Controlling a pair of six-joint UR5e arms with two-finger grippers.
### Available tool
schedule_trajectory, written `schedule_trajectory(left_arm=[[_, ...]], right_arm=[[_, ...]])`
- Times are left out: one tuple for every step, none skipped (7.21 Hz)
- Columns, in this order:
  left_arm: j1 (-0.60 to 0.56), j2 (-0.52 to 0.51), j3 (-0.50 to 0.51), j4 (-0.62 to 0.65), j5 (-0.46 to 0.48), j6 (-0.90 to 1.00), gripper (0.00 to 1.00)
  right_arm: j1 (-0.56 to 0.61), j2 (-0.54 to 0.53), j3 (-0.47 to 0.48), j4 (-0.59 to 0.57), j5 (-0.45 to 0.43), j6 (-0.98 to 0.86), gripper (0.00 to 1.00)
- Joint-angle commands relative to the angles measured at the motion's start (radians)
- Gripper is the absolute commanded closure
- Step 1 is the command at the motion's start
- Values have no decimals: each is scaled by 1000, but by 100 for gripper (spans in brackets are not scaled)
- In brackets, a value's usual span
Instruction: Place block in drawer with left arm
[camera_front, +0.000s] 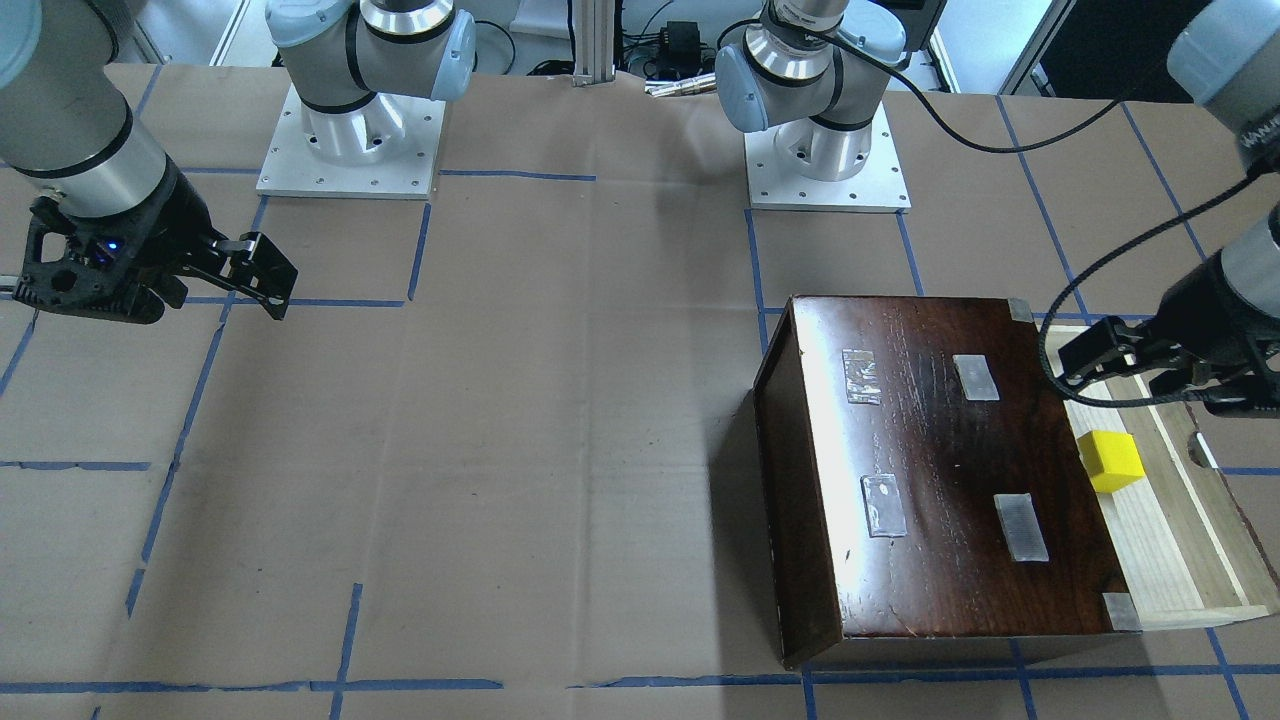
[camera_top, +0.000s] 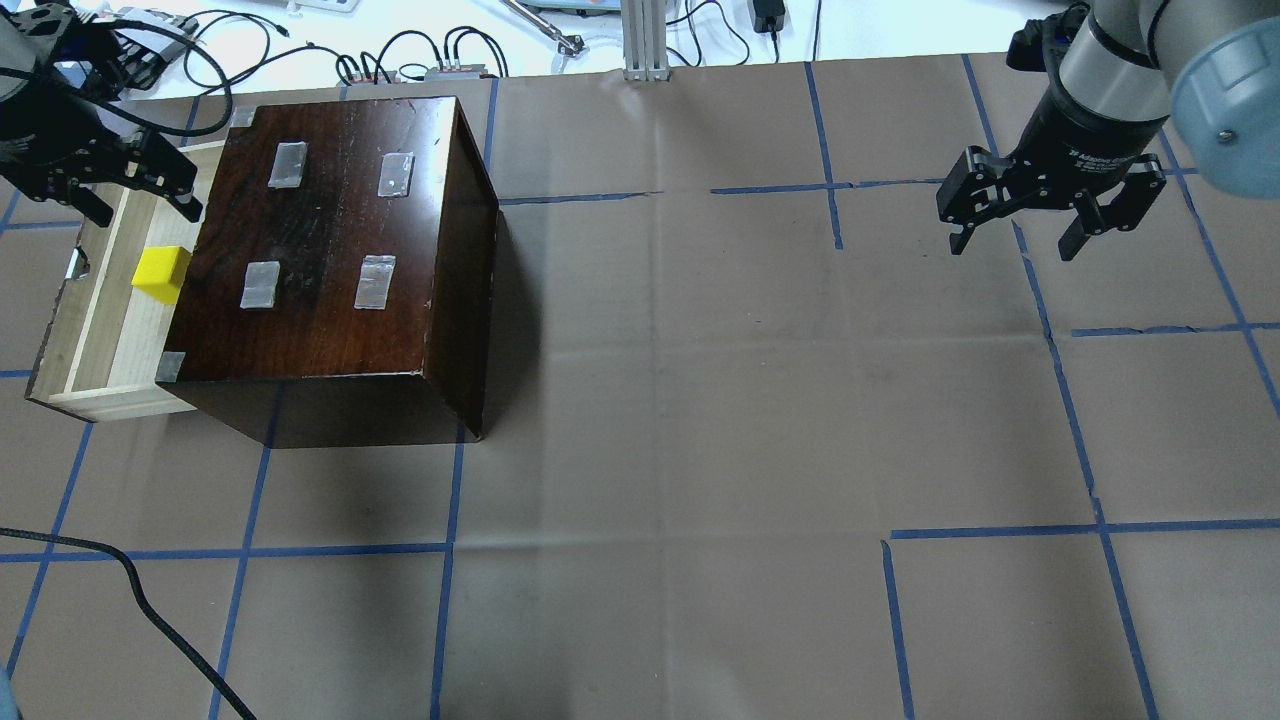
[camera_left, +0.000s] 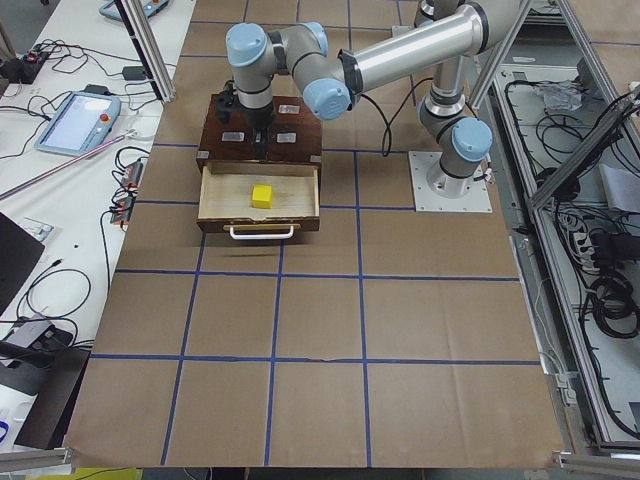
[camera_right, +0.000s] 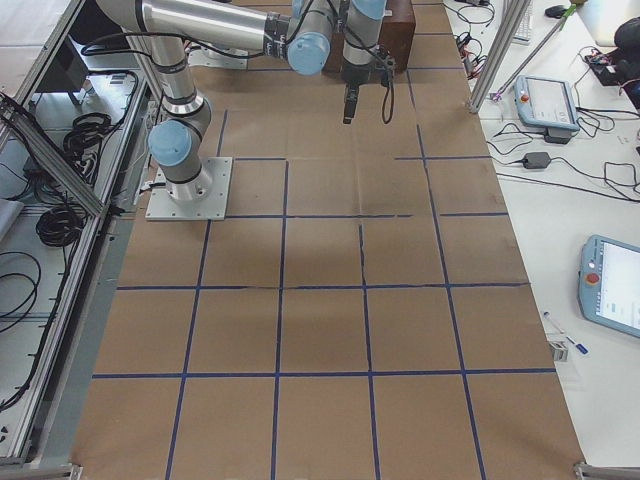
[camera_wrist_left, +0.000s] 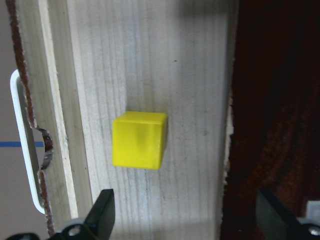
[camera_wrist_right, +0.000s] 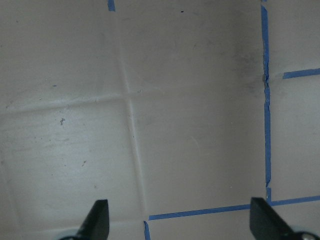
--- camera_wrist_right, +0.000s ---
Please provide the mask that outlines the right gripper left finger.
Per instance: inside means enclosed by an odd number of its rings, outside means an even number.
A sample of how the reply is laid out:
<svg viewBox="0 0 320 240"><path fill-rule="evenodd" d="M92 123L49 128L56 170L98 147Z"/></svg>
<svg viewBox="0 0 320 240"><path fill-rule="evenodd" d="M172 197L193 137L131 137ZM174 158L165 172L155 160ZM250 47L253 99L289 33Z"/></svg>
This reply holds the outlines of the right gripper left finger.
<svg viewBox="0 0 320 240"><path fill-rule="evenodd" d="M76 240L107 240L110 233L107 199L96 200L75 235Z"/></svg>

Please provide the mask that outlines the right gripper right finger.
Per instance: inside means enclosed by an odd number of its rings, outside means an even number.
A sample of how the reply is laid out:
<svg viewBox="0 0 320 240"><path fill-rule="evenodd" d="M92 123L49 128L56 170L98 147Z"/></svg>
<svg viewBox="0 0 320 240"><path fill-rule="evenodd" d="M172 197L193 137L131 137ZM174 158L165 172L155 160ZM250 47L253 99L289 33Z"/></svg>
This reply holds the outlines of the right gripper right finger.
<svg viewBox="0 0 320 240"><path fill-rule="evenodd" d="M262 198L250 200L249 228L256 240L299 240L300 234Z"/></svg>

